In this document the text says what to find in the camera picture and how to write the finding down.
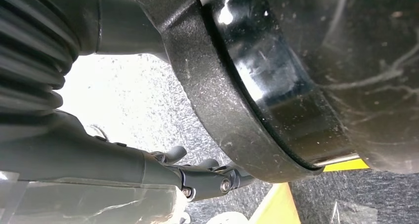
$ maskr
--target hex bolt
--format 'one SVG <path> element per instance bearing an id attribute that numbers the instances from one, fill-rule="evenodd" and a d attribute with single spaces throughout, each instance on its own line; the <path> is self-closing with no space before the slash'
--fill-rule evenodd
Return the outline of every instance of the hex bolt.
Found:
<path id="1" fill-rule="evenodd" d="M 122 143 L 122 142 L 114 142 L 114 144 L 116 144 L 118 146 L 126 147 L 126 144 L 125 143 Z"/>
<path id="2" fill-rule="evenodd" d="M 223 179 L 220 185 L 221 192 L 227 193 L 230 190 L 230 188 L 231 188 L 230 180 L 227 178 Z"/>
<path id="3" fill-rule="evenodd" d="M 191 188 L 185 187 L 182 189 L 182 193 L 183 195 L 185 195 L 185 197 L 189 198 L 192 196 L 192 190 Z"/>

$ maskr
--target plastic sheet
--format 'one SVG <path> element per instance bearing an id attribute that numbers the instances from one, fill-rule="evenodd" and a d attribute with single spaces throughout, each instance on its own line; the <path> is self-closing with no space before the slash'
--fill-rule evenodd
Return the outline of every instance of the plastic sheet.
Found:
<path id="1" fill-rule="evenodd" d="M 331 224 L 378 224 L 378 210 L 354 203 L 336 201 Z"/>
<path id="2" fill-rule="evenodd" d="M 7 179 L 0 179 L 0 224 L 174 224 L 186 206 L 176 186 L 27 182 L 17 181 L 14 173 L 1 174 Z"/>

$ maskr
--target yellow line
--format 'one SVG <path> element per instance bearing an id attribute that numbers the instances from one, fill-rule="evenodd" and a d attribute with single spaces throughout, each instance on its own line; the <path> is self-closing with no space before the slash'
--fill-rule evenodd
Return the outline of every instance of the yellow line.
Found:
<path id="1" fill-rule="evenodd" d="M 249 224 L 301 224 L 288 183 L 272 186 Z"/>
<path id="2" fill-rule="evenodd" d="M 369 168 L 367 164 L 361 159 L 346 161 L 342 163 L 337 163 L 333 165 L 328 165 L 325 167 L 325 172 L 328 171 L 348 171 L 348 170 L 358 170 L 358 169 L 367 169 Z"/>

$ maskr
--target speckled floor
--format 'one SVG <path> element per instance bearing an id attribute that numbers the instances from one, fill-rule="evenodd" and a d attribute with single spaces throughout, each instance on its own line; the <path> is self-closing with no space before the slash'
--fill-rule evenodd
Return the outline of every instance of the speckled floor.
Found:
<path id="1" fill-rule="evenodd" d="M 206 158 L 229 161 L 192 111 L 171 67 L 152 55 L 79 57 L 66 80 L 59 91 L 61 109 L 84 125 L 98 125 L 111 141 L 146 151 L 181 145 L 189 152 L 184 164 Z M 190 203 L 187 212 L 197 224 L 226 211 L 249 218 L 270 187 L 256 181 L 227 196 Z"/>

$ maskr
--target bolt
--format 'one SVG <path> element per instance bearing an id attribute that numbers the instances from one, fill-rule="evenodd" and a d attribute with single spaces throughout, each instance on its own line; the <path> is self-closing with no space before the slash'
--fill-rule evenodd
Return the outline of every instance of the bolt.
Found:
<path id="1" fill-rule="evenodd" d="M 106 138 L 101 137 L 101 136 L 94 136 L 94 137 L 101 140 L 101 141 L 108 141 Z"/>
<path id="2" fill-rule="evenodd" d="M 118 146 L 123 146 L 123 147 L 126 147 L 126 144 L 125 144 L 125 143 L 121 143 L 121 142 L 114 142 L 114 144 L 116 144 L 116 145 L 118 145 Z"/>
<path id="3" fill-rule="evenodd" d="M 189 197 L 192 196 L 192 190 L 190 188 L 187 188 L 187 187 L 185 187 L 185 188 L 182 189 L 182 193 L 187 198 L 189 198 Z"/>
<path id="4" fill-rule="evenodd" d="M 231 182 L 229 179 L 223 179 L 220 185 L 221 192 L 228 192 L 231 188 Z"/>

